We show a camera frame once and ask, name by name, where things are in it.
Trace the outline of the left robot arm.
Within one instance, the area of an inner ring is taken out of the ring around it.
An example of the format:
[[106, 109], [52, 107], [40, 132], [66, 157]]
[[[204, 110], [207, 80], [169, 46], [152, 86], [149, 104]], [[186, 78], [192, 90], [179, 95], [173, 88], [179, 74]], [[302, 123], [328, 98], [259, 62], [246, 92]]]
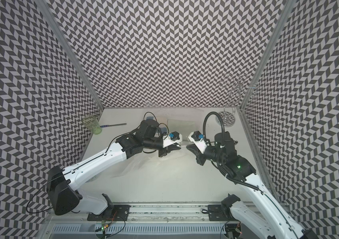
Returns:
[[103, 215], [112, 210], [114, 205], [108, 195], [91, 194], [81, 187], [109, 167], [142, 153], [145, 148], [156, 150], [159, 157], [164, 157], [179, 150], [181, 142], [179, 132], [163, 135], [156, 120], [146, 119], [131, 132], [116, 136], [102, 152], [66, 168], [52, 168], [48, 173], [46, 192], [55, 215], [73, 211]]

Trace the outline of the clear plastic vacuum bag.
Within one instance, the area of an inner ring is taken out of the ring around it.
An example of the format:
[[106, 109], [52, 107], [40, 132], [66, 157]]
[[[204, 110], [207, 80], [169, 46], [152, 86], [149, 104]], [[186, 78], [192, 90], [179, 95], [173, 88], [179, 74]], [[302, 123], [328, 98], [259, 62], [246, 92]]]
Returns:
[[132, 160], [118, 163], [110, 169], [109, 177], [118, 178], [143, 167], [150, 155], [157, 153], [166, 159], [171, 151], [180, 150], [181, 144], [190, 144], [188, 135], [201, 130], [202, 121], [210, 108], [152, 108], [107, 109], [103, 116], [112, 123], [122, 124], [120, 133], [127, 133], [123, 141], [137, 140]]

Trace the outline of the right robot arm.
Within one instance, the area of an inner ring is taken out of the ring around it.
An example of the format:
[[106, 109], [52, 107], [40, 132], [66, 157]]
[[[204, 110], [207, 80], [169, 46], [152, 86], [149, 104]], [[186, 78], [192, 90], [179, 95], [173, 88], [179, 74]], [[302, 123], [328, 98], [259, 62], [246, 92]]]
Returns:
[[237, 195], [228, 195], [221, 202], [222, 214], [236, 219], [261, 239], [316, 239], [312, 229], [303, 228], [280, 205], [263, 183], [255, 167], [235, 149], [235, 142], [228, 132], [218, 133], [214, 144], [199, 131], [188, 136], [186, 148], [196, 156], [199, 165], [206, 160], [216, 164], [227, 180], [244, 190], [261, 213], [250, 211]]

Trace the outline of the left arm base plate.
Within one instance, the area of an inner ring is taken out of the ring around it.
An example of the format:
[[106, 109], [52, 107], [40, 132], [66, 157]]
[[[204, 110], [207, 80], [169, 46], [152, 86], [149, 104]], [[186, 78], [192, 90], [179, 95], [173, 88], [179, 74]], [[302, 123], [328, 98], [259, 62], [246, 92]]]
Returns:
[[113, 207], [108, 207], [99, 215], [88, 214], [87, 221], [127, 221], [130, 208], [130, 205], [114, 205]]

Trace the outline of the blue and beige towel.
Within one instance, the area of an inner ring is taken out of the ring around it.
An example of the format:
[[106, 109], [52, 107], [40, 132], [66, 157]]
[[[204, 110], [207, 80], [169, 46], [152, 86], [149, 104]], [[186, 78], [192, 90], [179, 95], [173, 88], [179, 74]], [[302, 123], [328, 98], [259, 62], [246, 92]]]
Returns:
[[[155, 118], [153, 116], [151, 116], [151, 117], [146, 117], [145, 120], [154, 120], [155, 121]], [[164, 125], [164, 123], [159, 123], [158, 127], [161, 130], [161, 133], [163, 135], [169, 134], [168, 128], [167, 128], [167, 126]]]

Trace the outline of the pale green towel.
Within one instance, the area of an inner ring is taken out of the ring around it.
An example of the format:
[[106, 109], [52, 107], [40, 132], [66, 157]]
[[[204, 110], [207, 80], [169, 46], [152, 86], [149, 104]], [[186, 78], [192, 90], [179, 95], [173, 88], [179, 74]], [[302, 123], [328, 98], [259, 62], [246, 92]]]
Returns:
[[189, 136], [198, 130], [196, 122], [189, 120], [169, 119], [168, 124], [170, 132], [177, 131], [183, 136]]

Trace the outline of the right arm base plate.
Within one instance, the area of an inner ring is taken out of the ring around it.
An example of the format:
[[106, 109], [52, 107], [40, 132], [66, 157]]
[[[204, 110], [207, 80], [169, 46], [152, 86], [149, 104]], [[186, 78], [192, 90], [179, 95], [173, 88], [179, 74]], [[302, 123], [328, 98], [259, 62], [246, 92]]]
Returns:
[[222, 205], [208, 205], [207, 206], [209, 221], [217, 222], [217, 221], [229, 221], [234, 218], [228, 212], [228, 209], [222, 209]]

